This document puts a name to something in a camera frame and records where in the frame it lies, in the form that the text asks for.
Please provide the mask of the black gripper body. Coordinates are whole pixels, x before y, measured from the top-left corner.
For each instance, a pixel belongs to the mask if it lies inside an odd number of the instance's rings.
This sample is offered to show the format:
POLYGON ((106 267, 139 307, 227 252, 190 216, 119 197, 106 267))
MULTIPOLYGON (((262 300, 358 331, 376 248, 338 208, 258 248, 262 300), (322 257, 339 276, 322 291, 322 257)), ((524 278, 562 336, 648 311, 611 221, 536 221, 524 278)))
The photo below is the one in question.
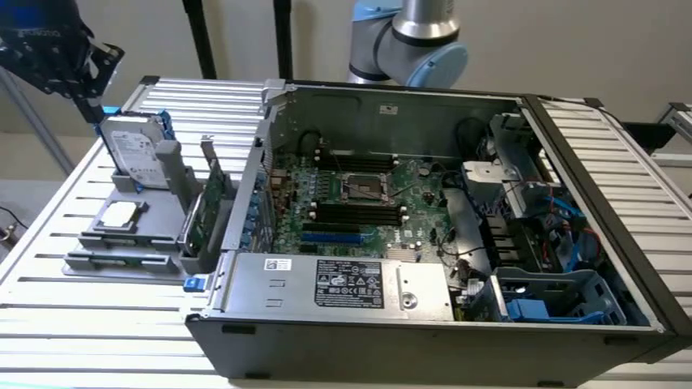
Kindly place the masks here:
POLYGON ((30 41, 75 45, 92 37, 79 14, 2 14, 2 51, 18 50, 30 41))

